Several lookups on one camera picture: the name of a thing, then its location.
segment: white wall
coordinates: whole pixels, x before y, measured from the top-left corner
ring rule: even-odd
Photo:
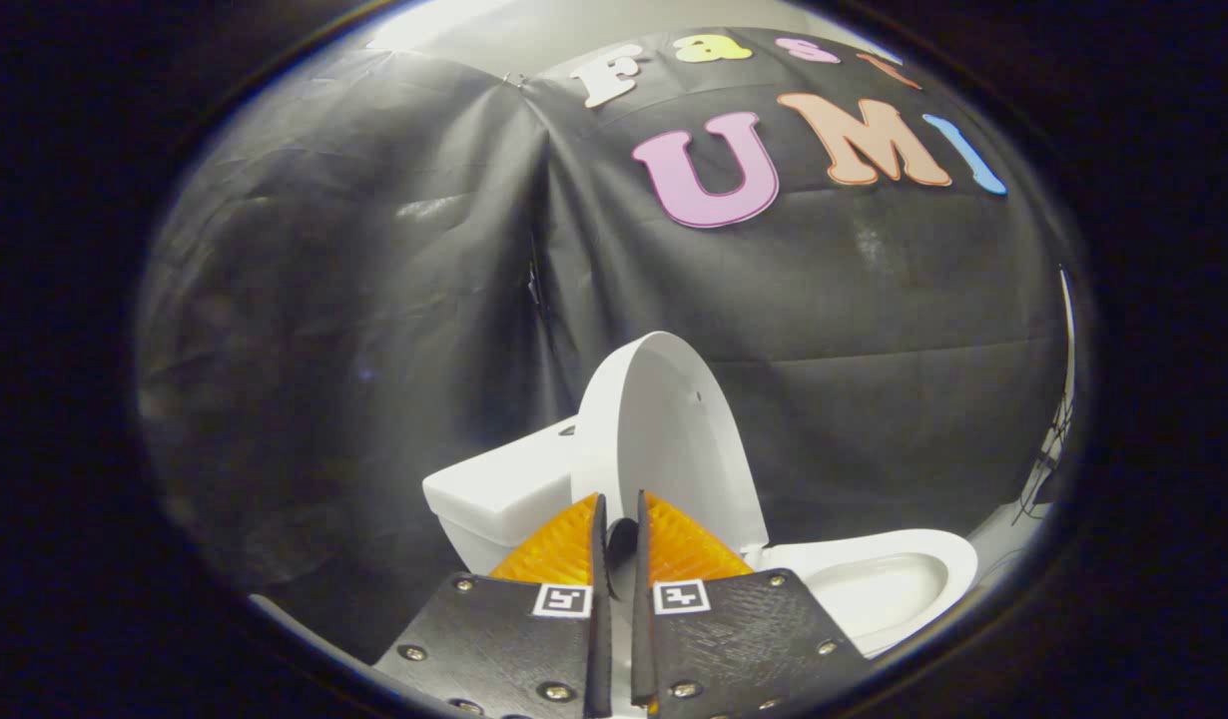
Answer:
[[[780,0],[429,0],[372,31],[371,47],[527,76],[641,34],[701,26],[787,29],[900,63],[831,20]]]

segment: black fabric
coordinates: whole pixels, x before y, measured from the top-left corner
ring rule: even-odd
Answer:
[[[747,60],[679,63],[723,32]],[[1009,142],[914,64],[915,91],[793,33],[632,38],[637,87],[594,110],[565,63],[522,87],[345,42],[222,128],[157,237],[140,413],[171,518],[244,591],[372,663],[459,568],[421,481],[577,410],[651,330],[690,341],[733,406],[770,539],[960,534],[1016,499],[1065,369],[1070,225]],[[775,97],[895,106],[948,188],[825,177]],[[754,110],[780,178],[759,217],[672,222],[632,147]],[[955,123],[993,196],[921,113]]]

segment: toilet seat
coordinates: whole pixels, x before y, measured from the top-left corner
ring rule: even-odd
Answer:
[[[977,572],[974,546],[936,529],[766,546],[728,401],[702,357],[668,333],[614,351],[596,369],[578,415],[424,480],[459,558],[480,574],[572,502],[602,492],[613,526],[636,512],[642,488],[752,568],[796,572],[868,658],[960,600]]]

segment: pink letter u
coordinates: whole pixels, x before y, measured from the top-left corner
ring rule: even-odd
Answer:
[[[761,139],[755,136],[756,121],[760,118],[755,113],[729,113],[705,125],[707,131],[725,137],[743,172],[738,190],[723,195],[711,195],[698,182],[686,155],[690,133],[667,131],[632,150],[632,158],[650,169],[650,182],[655,183],[655,191],[659,193],[669,217],[691,228],[718,228],[750,220],[770,206],[777,196],[777,172]]]

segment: white toilet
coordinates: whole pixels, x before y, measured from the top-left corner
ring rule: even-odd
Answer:
[[[704,360],[668,333],[614,351],[596,369],[577,416],[424,480],[446,536],[468,571],[481,574],[592,492],[604,492],[610,524],[636,518],[642,488],[696,519],[752,568],[796,572],[868,658],[960,600],[977,572],[974,546],[936,529],[766,546],[733,413]]]

